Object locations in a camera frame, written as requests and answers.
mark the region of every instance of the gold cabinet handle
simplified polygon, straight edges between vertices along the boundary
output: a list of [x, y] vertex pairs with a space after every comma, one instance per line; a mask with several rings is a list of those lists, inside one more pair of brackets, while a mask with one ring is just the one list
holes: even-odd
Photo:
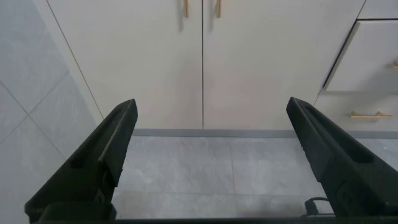
[[221, 18], [221, 0], [217, 0], [216, 3], [216, 17]]
[[185, 18], [189, 17], [188, 0], [184, 0], [184, 16], [185, 16]]
[[352, 111], [349, 118], [393, 118], [394, 115], [385, 115], [383, 112], [378, 111], [375, 115], [360, 115], [356, 111]]

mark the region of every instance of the tiled wall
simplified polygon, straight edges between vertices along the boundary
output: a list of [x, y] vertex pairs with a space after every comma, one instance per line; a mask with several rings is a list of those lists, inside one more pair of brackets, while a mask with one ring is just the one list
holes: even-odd
[[25, 202], [95, 126], [32, 0], [0, 1], [0, 223], [28, 223]]

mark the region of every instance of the cabinet door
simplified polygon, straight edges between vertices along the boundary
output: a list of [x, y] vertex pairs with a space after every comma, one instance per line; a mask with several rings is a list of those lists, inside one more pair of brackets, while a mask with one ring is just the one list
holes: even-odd
[[356, 22], [326, 90], [397, 93], [397, 49], [398, 21]]
[[364, 0], [203, 1], [209, 129], [292, 129], [291, 96], [314, 103]]
[[202, 128], [200, 1], [49, 4], [104, 117], [135, 98], [136, 128]]

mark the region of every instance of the grout line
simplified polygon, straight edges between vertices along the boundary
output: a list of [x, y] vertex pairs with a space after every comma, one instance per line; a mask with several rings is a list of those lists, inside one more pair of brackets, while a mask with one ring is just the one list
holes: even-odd
[[290, 194], [232, 194], [232, 193], [199, 193], [199, 192], [145, 192], [139, 190], [118, 190], [119, 193], [137, 193], [137, 194], [193, 194], [193, 195], [243, 195], [243, 196], [285, 196], [285, 197], [325, 197], [324, 195], [290, 195]]
[[[30, 112], [32, 112], [43, 100], [44, 100], [44, 98], [46, 98], [46, 96], [48, 95], [48, 94], [50, 94], [52, 91], [53, 91], [53, 89], [66, 77], [66, 75], [68, 74], [69, 72], [67, 72], [66, 74], [64, 74], [63, 75], [63, 77], [57, 82], [57, 84], [55, 84], [52, 88], [51, 88], [51, 90], [39, 101], [39, 103], [30, 111]], [[11, 97], [17, 102], [17, 104], [25, 111], [25, 113], [26, 113], [26, 117], [24, 118], [24, 119], [22, 119], [22, 120], [25, 120], [26, 118], [30, 118], [32, 121], [33, 121], [33, 123], [36, 125], [36, 127], [40, 130], [40, 132], [44, 135], [44, 137], [50, 142], [50, 144], [55, 148], [55, 150], [66, 160], [66, 158], [65, 158], [65, 156], [63, 156], [63, 154], [60, 152], [60, 150], [57, 148], [57, 147], [55, 147], [55, 144], [49, 139], [49, 137], [43, 132], [43, 130], [40, 128], [40, 126], [39, 125], [37, 125], [37, 123], [33, 120], [33, 118], [30, 116], [30, 113], [28, 113], [26, 110], [25, 110], [25, 108], [19, 103], [19, 101], [17, 101], [17, 99], [14, 97], [14, 95], [8, 90], [8, 88], [3, 84], [3, 82], [1, 82], [0, 81], [0, 83], [4, 86], [4, 88], [8, 91], [8, 93], [11, 95]], [[7, 138], [8, 138], [8, 136], [20, 125], [22, 123], [22, 121], [7, 135], [7, 137], [4, 139], [4, 140], [6, 140]]]
[[15, 128], [13, 128], [10, 133], [7, 134], [7, 136], [0, 142], [0, 145], [11, 135], [11, 133], [13, 133], [15, 131], [15, 129], [18, 128], [18, 126], [27, 118], [29, 117], [27, 114], [25, 114], [25, 117], [15, 126]]
[[67, 40], [67, 37], [65, 36], [65, 34], [63, 33], [63, 30], [61, 29], [61, 25], [60, 25], [60, 23], [58, 22], [58, 19], [57, 19], [57, 17], [55, 16], [55, 13], [54, 13], [54, 11], [53, 11], [52, 8], [51, 8], [51, 5], [50, 5], [49, 1], [46, 0], [46, 2], [47, 2], [47, 5], [49, 6], [49, 8], [50, 8], [50, 10], [51, 10], [51, 13], [52, 13], [52, 15], [53, 15], [53, 17], [54, 17], [54, 19], [55, 19], [55, 22], [57, 22], [57, 25], [58, 25], [58, 27], [59, 27], [61, 33], [62, 33], [63, 38], [65, 39], [65, 42], [66, 42], [67, 45], [68, 45], [68, 48], [69, 48], [69, 50], [70, 50], [70, 53], [72, 54], [72, 57], [73, 57], [73, 59], [75, 60], [75, 63], [76, 63], [76, 65], [77, 65], [77, 67], [79, 68], [79, 71], [80, 71], [80, 73], [81, 73], [81, 75], [82, 75], [82, 77], [83, 77], [83, 79], [84, 79], [84, 81], [85, 81], [85, 83], [86, 83], [86, 86], [87, 86], [87, 88], [88, 88], [88, 91], [90, 92], [91, 97], [92, 97], [93, 100], [94, 100], [95, 106], [97, 107], [97, 109], [98, 109], [98, 111], [99, 111], [99, 114], [101, 115], [102, 119], [104, 119], [104, 116], [102, 115], [102, 112], [101, 112], [101, 110], [100, 110], [100, 108], [99, 108], [99, 106], [98, 106], [98, 104], [97, 104], [97, 101], [95, 100], [94, 95], [93, 95], [93, 93], [91, 92], [90, 87], [88, 86], [86, 77], [83, 75], [83, 72], [82, 72], [82, 70], [81, 70], [81, 68], [80, 68], [79, 63], [77, 62], [77, 59], [76, 59], [76, 57], [75, 57], [75, 54], [73, 53], [72, 48], [71, 48], [70, 45], [69, 45], [69, 42], [68, 42], [68, 40]]
[[231, 168], [232, 168], [232, 183], [234, 185], [234, 201], [235, 201], [235, 210], [236, 213], [238, 212], [238, 203], [236, 201], [236, 187], [235, 187], [235, 173], [234, 173], [234, 159], [232, 156], [232, 147], [231, 144], [228, 143], [228, 147], [229, 147], [229, 152], [231, 153]]
[[139, 193], [139, 194], [193, 194], [193, 195], [234, 195], [232, 193], [199, 193], [199, 192], [143, 192], [138, 190], [118, 190], [115, 188], [115, 192], [122, 193]]
[[59, 79], [59, 81], [50, 89], [50, 91], [48, 93], [45, 94], [45, 96], [36, 104], [36, 106], [33, 107], [33, 109], [30, 110], [30, 112], [28, 114], [30, 114], [31, 112], [33, 112], [33, 110], [36, 109], [36, 107], [38, 107], [38, 105], [52, 92], [52, 90], [66, 77], [66, 75], [68, 75], [69, 70], [63, 74], [63, 76], [61, 77], [61, 79]]

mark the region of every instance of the tile floor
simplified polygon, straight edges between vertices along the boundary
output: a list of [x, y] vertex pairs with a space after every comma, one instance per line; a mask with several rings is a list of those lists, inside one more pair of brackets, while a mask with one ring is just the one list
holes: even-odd
[[[398, 169], [398, 139], [359, 141]], [[113, 203], [117, 218], [298, 217], [324, 196], [295, 138], [133, 136]]]

